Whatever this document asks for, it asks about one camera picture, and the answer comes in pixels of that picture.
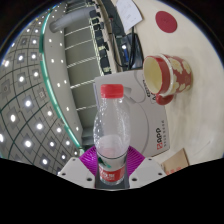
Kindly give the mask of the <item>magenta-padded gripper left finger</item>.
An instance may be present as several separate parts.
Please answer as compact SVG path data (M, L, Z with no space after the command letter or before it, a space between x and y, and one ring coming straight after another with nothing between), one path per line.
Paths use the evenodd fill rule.
M78 186L94 188L97 173L98 161L96 149L90 148L79 158L71 157L58 176Z

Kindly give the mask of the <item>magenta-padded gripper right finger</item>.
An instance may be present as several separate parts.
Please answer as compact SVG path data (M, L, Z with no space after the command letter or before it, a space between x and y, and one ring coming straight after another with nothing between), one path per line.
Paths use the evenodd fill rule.
M154 159L144 157L133 147L128 148L125 174L127 188L140 188L165 176L165 172Z

